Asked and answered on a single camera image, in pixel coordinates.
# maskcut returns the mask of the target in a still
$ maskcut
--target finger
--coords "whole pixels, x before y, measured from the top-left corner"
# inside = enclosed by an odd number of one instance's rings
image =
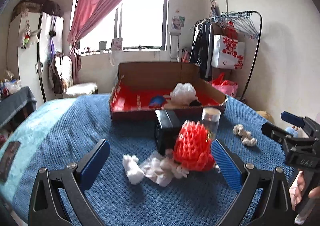
[[[311,190],[309,198],[320,198],[320,186]]]
[[[304,180],[304,176],[303,175],[304,175],[304,173],[302,172],[299,175],[298,180],[297,180],[297,184],[299,186],[300,191],[302,191],[304,189],[305,185],[306,185],[306,181]]]
[[[294,200],[295,203],[297,204],[297,203],[301,202],[301,199],[302,199],[302,195],[301,195],[300,190],[299,190],[298,187],[297,187],[297,188],[296,188],[296,191],[295,191],[295,193],[294,193],[294,198],[293,198],[293,200]]]

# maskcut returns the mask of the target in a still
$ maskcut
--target wall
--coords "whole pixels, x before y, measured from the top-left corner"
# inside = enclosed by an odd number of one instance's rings
[[[4,69],[7,68],[7,40],[11,13],[19,1],[20,0],[10,0],[0,15],[0,45],[2,45],[2,50],[0,51],[0,78],[2,77]]]
[[[63,50],[69,50],[67,42],[70,31],[70,16],[73,0],[54,0],[63,11],[65,18],[63,27]],[[191,46],[193,30],[190,30],[195,22],[206,16],[204,8],[204,0],[169,0],[168,1],[168,32],[171,27],[171,21],[176,10],[180,11],[180,15],[186,17],[185,27],[180,36],[180,48]],[[114,53],[113,57],[115,65],[123,61],[159,61],[169,60],[169,37],[167,37],[166,51],[136,51],[136,52],[120,52]],[[79,72],[81,82],[97,82],[99,92],[111,92],[114,76],[117,73],[117,67],[112,67],[109,63],[109,54],[82,56],[82,69]]]
[[[217,0],[225,11],[225,0]],[[320,14],[312,0],[228,0],[229,11],[257,10],[263,17],[262,40],[246,98],[255,110],[269,112],[287,127],[286,110],[314,118],[320,110]],[[247,45],[248,69],[253,45]]]

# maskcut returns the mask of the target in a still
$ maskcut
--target stuffed toy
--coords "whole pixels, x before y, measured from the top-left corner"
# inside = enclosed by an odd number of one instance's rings
[[[36,31],[30,32],[29,39],[26,42],[24,49],[30,48],[33,44],[39,43],[38,33],[40,31],[41,31],[41,29],[37,29]]]
[[[19,47],[22,49],[26,48],[26,44],[29,42],[30,38],[30,25],[29,20],[26,21],[26,27],[21,31],[19,35]]]

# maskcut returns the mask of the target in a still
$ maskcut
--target human hand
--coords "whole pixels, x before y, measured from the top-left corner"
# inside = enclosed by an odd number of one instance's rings
[[[298,176],[297,187],[294,192],[292,206],[295,207],[302,200],[302,191],[306,186],[306,181],[304,180],[304,173],[301,172]],[[320,198],[320,186],[312,189],[308,194],[309,198]]]

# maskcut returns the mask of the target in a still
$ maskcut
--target photo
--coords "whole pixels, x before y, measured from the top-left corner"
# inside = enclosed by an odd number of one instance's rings
[[[180,21],[181,21],[181,27],[184,27],[184,21],[186,20],[185,17],[179,17]]]
[[[171,29],[181,30],[181,19],[179,16],[173,17]]]
[[[122,38],[113,38],[111,42],[111,50],[122,51]]]

